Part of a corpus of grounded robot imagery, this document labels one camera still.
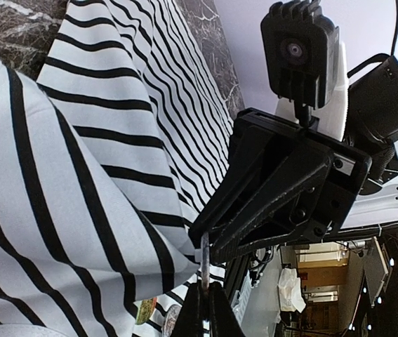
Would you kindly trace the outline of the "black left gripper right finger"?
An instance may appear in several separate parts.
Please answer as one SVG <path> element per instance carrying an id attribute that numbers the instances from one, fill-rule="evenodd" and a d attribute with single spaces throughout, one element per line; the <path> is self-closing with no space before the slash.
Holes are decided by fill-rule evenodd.
<path id="1" fill-rule="evenodd" d="M 208 290 L 208 321 L 213 337 L 244 337 L 224 288 L 213 282 Z"/>

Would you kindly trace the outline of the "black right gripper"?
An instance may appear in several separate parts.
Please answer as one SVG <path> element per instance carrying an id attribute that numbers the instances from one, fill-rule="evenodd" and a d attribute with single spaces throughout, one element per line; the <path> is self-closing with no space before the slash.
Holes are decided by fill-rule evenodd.
<path id="1" fill-rule="evenodd" d="M 241 111 L 230 167 L 189 231 L 209 233 L 221 263 L 284 242 L 337 232 L 371 166 L 369 155 L 257 109 Z"/>

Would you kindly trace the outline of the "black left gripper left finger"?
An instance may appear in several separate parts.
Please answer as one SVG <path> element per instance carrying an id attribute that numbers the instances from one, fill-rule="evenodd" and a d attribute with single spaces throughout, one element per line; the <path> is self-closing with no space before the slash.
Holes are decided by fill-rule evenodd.
<path id="1" fill-rule="evenodd" d="M 173 337 L 200 337 L 204 335 L 201 284 L 193 283 L 184 299 L 176 320 Z"/>

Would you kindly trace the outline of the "purple round brooch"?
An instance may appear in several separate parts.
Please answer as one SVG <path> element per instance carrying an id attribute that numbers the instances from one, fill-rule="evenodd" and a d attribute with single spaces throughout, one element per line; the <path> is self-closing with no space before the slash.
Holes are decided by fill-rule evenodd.
<path id="1" fill-rule="evenodd" d="M 164 317 L 164 322 L 161 327 L 161 333 L 163 337 L 170 337 L 174 328 L 178 316 L 181 311 L 181 306 L 177 304 L 173 304 L 166 312 L 166 316 Z"/>

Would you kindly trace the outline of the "green round brooch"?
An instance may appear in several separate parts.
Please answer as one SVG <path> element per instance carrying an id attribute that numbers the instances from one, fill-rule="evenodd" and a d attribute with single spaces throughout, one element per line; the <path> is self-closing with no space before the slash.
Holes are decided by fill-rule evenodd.
<path id="1" fill-rule="evenodd" d="M 157 297 L 153 297 L 135 302 L 137 308 L 135 324 L 137 326 L 143 325 L 151 319 L 156 309 L 157 300 Z"/>

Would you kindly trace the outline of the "striped black white garment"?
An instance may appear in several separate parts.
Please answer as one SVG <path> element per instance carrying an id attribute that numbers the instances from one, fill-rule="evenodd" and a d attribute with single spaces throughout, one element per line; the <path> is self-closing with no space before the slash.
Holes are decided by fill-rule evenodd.
<path id="1" fill-rule="evenodd" d="M 69 1 L 37 79 L 0 61 L 0 336 L 162 336 L 232 129 L 174 1 Z"/>

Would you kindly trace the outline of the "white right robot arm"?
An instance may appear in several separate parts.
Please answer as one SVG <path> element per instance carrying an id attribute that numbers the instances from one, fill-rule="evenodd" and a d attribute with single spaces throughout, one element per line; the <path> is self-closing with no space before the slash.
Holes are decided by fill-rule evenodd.
<path id="1" fill-rule="evenodd" d="M 355 240 L 375 234 L 348 218 L 398 209 L 398 60 L 372 56 L 373 69 L 348 90 L 342 140 L 249 108 L 230 140 L 230 166 L 190 228 L 207 236 L 213 263 L 278 244 Z"/>

